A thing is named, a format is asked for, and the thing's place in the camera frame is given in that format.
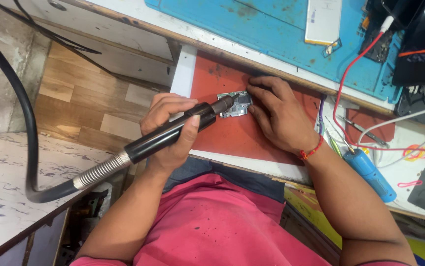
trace metal spring strain relief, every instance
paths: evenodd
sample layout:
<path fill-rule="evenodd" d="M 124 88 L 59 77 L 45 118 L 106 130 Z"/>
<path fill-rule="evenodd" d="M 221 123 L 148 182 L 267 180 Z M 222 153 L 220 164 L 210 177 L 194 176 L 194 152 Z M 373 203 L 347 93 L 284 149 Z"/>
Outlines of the metal spring strain relief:
<path fill-rule="evenodd" d="M 74 187 L 83 190 L 131 164 L 129 155 L 123 150 L 75 177 L 73 179 Z"/>

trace hand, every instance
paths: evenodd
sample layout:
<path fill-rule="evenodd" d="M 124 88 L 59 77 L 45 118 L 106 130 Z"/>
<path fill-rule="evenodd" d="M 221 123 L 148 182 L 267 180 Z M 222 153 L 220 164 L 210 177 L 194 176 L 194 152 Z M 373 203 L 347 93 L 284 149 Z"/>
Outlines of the hand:
<path fill-rule="evenodd" d="M 270 115 L 254 105 L 248 110 L 272 143 L 298 156 L 300 150 L 309 153 L 316 148 L 319 135 L 287 82 L 277 77 L 256 77 L 251 78 L 249 83 L 247 91 L 262 101 Z M 254 85 L 270 87 L 273 93 Z"/>
<path fill-rule="evenodd" d="M 155 95 L 150 104 L 150 111 L 140 120 L 142 136 L 163 125 L 171 115 L 185 112 L 197 103 L 196 99 L 188 99 L 176 93 Z M 195 142 L 198 127 L 199 116 L 189 118 L 181 130 L 178 141 L 150 156 L 148 168 L 167 174 L 168 177 L 176 168 L 184 164 Z"/>

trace red wire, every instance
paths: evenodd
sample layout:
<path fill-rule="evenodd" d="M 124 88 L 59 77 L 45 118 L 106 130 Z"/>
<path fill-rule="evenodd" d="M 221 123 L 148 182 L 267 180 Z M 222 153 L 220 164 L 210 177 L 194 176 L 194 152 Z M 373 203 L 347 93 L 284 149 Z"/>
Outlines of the red wire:
<path fill-rule="evenodd" d="M 364 54 L 366 54 L 374 45 L 375 43 L 380 39 L 380 37 L 382 36 L 383 32 L 379 33 L 379 35 L 375 38 L 375 40 L 369 45 L 369 47 L 367 47 L 367 49 L 365 49 L 358 57 L 356 57 L 346 68 L 346 71 L 344 71 L 344 74 L 342 75 L 341 78 L 341 83 L 339 84 L 339 91 L 337 92 L 337 98 L 336 98 L 336 105 L 334 105 L 334 111 L 332 113 L 332 118 L 334 119 L 334 122 L 337 124 L 337 126 L 342 130 L 342 132 L 344 132 L 344 135 L 346 136 L 346 140 L 347 142 L 349 142 L 350 144 L 357 146 L 357 147 L 361 147 L 361 148 L 368 148 L 368 149 L 372 149 L 372 150 L 421 150 L 421 151 L 425 151 L 425 149 L 409 149 L 409 148 L 392 148 L 392 149 L 384 149 L 384 148 L 375 148 L 375 147 L 371 147 L 371 146 L 365 146 L 365 145 L 360 145 L 357 143 L 353 143 L 350 138 L 349 135 L 347 135 L 346 130 L 337 122 L 336 119 L 336 111 L 337 111 L 337 106 L 339 105 L 339 100 L 341 98 L 341 93 L 342 93 L 342 87 L 344 86 L 344 80 L 346 79 L 346 75 L 347 72 L 349 71 L 349 69 L 352 67 L 352 65 L 357 62 L 361 57 L 364 56 Z"/>

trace left hand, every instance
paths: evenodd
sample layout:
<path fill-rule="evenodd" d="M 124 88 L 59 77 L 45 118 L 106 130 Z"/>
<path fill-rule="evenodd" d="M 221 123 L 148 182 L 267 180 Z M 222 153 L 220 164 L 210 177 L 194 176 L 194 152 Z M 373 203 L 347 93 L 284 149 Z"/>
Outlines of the left hand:
<path fill-rule="evenodd" d="M 154 131 L 168 121 L 171 115 L 185 112 L 198 103 L 176 93 L 160 93 L 153 97 L 150 111 L 140 120 L 142 136 Z M 150 156 L 148 168 L 169 176 L 183 165 L 198 134 L 199 116 L 189 118 L 181 130 L 178 141 Z"/>

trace blue silicone repair mat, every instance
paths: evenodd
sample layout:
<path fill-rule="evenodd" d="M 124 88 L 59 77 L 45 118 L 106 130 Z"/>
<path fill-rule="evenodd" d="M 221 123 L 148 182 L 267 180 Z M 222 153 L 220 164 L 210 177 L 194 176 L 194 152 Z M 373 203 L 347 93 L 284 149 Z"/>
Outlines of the blue silicone repair mat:
<path fill-rule="evenodd" d="M 289 64 L 339 82 L 363 42 L 365 0 L 342 0 L 342 47 L 325 58 L 323 45 L 304 42 L 307 0 L 145 0 L 147 6 Z M 399 43 L 393 38 L 387 62 L 368 58 L 353 65 L 345 85 L 396 103 L 401 88 L 391 84 Z"/>

